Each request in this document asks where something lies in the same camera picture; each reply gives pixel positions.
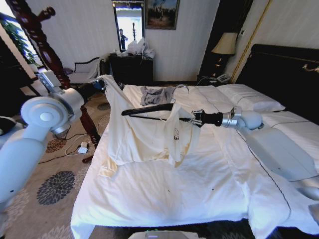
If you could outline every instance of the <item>picture frame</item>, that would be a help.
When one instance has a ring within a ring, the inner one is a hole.
[[[176,30],[179,0],[145,0],[145,28]]]

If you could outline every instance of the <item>dresser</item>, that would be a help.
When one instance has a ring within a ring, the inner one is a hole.
[[[18,60],[0,37],[0,116],[11,117],[20,112],[26,96],[21,87],[29,86],[33,80],[24,71]]]
[[[127,85],[147,86],[153,82],[153,59],[141,55],[109,56],[114,80]]]

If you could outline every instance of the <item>wooden bedpost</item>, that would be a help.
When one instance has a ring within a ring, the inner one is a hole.
[[[39,48],[39,53],[42,60],[49,67],[53,73],[56,75],[58,80],[61,82],[62,88],[70,88],[69,77],[64,73],[63,66],[60,58],[57,56],[55,51],[49,45],[46,39],[46,35],[42,31],[41,21],[51,18],[55,15],[55,10],[52,7],[48,7],[42,10],[38,16],[36,16],[28,6],[25,0],[6,0],[7,4],[11,7],[16,20],[20,25],[28,32],[30,38],[35,41]],[[96,127],[87,113],[84,106],[81,107],[82,117],[80,118],[82,125],[88,135],[91,137],[91,141],[95,148],[97,147],[100,136],[97,133]]]

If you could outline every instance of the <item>patterned carpet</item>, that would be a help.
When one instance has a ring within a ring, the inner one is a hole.
[[[98,125],[98,132],[101,135],[110,116],[110,106],[105,96],[103,94],[94,95],[86,107],[95,125]],[[47,151],[40,161],[41,164],[37,166],[24,189],[16,195],[12,205],[7,209],[9,218],[6,223],[6,239],[73,238],[69,226],[73,204],[90,166],[90,164],[83,164],[82,159],[93,155],[95,150],[90,143],[87,154],[64,156],[69,146],[67,152],[71,153],[82,141],[89,141],[88,136],[77,139],[79,135],[76,134],[85,134],[80,121],[72,124],[67,135],[59,135],[66,140],[56,139],[52,135],[48,137]],[[127,239],[135,232],[146,230],[149,228],[95,227],[90,238]],[[200,237],[207,239],[254,238],[247,220],[166,227],[162,230],[197,232]],[[276,230],[269,238],[281,239],[284,237]]]

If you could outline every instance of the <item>outlet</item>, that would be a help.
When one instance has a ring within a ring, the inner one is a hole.
[[[245,35],[245,30],[241,29],[240,32],[239,32],[239,36],[244,36],[244,35]]]

